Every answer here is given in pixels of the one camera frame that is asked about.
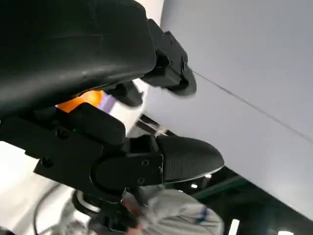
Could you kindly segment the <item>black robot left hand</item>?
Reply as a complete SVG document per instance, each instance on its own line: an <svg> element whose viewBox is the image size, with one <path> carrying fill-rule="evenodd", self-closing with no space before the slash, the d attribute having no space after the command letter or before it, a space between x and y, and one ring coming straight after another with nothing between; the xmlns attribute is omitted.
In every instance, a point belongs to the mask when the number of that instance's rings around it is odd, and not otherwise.
<svg viewBox="0 0 313 235"><path fill-rule="evenodd" d="M0 3L0 139L39 159L35 172L116 203L125 189L199 178L224 160L179 136L128 139L124 124L88 103L105 90L136 107L142 79L193 95L188 56L134 0L3 0Z"/></svg>

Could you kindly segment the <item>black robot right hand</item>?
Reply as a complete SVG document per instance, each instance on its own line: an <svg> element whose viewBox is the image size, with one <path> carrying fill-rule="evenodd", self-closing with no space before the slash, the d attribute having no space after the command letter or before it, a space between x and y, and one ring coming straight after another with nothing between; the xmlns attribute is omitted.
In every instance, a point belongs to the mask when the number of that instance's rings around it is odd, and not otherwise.
<svg viewBox="0 0 313 235"><path fill-rule="evenodd" d="M104 200L100 206L100 223L111 232L126 233L129 228L136 228L138 221L123 204L123 191L115 201Z"/></svg>

